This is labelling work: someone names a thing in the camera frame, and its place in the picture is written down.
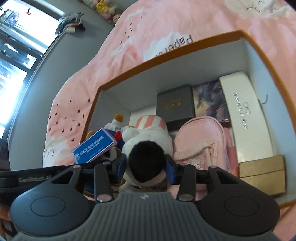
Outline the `blue ocean park tag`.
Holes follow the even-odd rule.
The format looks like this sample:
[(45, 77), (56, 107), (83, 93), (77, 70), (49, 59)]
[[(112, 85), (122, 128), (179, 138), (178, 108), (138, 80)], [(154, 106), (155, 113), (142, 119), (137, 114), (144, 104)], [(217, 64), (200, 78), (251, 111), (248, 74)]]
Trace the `blue ocean park tag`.
[(116, 144), (116, 139), (106, 129), (101, 128), (73, 151), (74, 161), (78, 165), (91, 162)]

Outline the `pink mini backpack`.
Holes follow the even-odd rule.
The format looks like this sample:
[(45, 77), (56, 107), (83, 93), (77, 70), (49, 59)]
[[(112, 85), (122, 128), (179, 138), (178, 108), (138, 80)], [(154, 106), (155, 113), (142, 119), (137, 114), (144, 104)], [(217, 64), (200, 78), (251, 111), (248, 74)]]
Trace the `pink mini backpack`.
[(197, 170), (218, 166), (238, 177), (238, 160), (231, 131), (217, 119), (204, 116), (187, 121), (174, 140), (173, 160)]

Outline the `white plush toy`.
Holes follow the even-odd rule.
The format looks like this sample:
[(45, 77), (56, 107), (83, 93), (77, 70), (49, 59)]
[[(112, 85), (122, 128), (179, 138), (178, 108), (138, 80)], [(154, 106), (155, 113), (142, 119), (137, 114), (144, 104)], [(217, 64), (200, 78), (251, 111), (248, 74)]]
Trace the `white plush toy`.
[(135, 126), (123, 126), (123, 116), (117, 114), (104, 126), (117, 145), (103, 157), (114, 161), (126, 155), (125, 183), (121, 191), (166, 191), (166, 156), (173, 155), (173, 141), (165, 121), (156, 115), (141, 116)]

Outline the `black textured gift box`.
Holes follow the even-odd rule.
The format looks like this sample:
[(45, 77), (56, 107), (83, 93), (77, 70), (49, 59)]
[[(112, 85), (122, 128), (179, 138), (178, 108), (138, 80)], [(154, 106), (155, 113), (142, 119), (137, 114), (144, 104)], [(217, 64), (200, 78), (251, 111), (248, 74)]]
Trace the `black textured gift box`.
[(156, 115), (169, 130), (180, 128), (195, 117), (193, 93), (190, 85), (183, 85), (157, 95)]

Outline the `white glasses case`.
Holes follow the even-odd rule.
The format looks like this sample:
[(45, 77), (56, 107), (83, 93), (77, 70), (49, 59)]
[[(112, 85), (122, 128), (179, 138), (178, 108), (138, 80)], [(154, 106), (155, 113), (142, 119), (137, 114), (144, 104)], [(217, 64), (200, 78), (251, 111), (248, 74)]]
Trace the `white glasses case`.
[(265, 116), (248, 76), (236, 72), (219, 78), (233, 129), (238, 162), (273, 156)]

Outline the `illustrated card pack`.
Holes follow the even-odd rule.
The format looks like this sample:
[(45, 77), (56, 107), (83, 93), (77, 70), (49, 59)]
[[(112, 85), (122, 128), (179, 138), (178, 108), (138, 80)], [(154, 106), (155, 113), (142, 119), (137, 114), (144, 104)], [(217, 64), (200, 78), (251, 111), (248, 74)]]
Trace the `illustrated card pack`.
[(219, 80), (192, 87), (196, 117), (210, 116), (225, 128), (231, 126), (230, 116)]

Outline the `gold cardboard box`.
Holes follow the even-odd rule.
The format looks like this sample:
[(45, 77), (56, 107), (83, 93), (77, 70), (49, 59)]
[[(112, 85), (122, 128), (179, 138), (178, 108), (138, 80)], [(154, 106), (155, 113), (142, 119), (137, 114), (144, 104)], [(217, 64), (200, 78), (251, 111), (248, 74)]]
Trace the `gold cardboard box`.
[(277, 155), (239, 164), (239, 178), (270, 195), (286, 192), (285, 157)]

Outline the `orange cardboard box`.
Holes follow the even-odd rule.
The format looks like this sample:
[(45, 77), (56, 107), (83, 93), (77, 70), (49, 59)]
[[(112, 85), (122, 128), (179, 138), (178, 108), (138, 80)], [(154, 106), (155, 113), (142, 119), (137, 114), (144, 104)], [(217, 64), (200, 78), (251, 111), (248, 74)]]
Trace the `orange cardboard box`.
[(295, 84), (254, 39), (234, 31), (199, 40), (155, 57), (100, 83), (86, 121), (98, 130), (117, 113), (135, 125), (159, 115), (176, 131), (196, 114), (212, 114), (232, 129), (240, 160), (285, 157), (280, 205), (295, 202)]

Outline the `pink patterned duvet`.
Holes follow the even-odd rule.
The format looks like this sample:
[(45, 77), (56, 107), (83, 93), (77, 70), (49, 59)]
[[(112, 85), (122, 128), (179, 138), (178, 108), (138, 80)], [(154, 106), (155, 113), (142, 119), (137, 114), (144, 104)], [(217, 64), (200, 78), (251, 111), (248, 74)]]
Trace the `pink patterned duvet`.
[(277, 202), (290, 206), (275, 234), (295, 235), (295, 10), (286, 1), (137, 1), (116, 22), (97, 55), (56, 95), (47, 124), (43, 166), (74, 164), (93, 112), (97, 125), (122, 113), (125, 124), (167, 126), (157, 95), (182, 85), (220, 80), (239, 162), (285, 157)]

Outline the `clothes pile on windowsill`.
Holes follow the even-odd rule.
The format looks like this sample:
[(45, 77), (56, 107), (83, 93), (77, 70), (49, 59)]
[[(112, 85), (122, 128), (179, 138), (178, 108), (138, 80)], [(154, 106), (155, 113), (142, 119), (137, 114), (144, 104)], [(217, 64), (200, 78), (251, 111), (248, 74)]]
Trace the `clothes pile on windowsill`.
[(77, 29), (85, 31), (86, 28), (82, 23), (83, 12), (79, 13), (69, 13), (63, 15), (59, 22), (55, 31), (55, 35), (59, 36), (62, 33), (74, 33)]

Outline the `window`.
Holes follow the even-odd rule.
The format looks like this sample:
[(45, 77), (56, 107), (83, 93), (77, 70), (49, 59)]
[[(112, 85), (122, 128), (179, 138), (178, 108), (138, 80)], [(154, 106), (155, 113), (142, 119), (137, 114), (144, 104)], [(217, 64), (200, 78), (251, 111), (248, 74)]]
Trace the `window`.
[(1, 138), (8, 138), (23, 92), (56, 40), (62, 11), (46, 1), (1, 1)]

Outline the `clear tube of plushies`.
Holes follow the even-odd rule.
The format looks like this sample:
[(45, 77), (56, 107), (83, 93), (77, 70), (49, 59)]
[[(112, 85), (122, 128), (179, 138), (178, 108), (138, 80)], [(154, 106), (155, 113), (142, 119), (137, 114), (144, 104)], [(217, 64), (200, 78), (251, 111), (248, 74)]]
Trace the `clear tube of plushies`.
[(115, 24), (123, 13), (121, 7), (112, 1), (105, 0), (82, 0), (89, 8), (96, 11), (102, 18)]

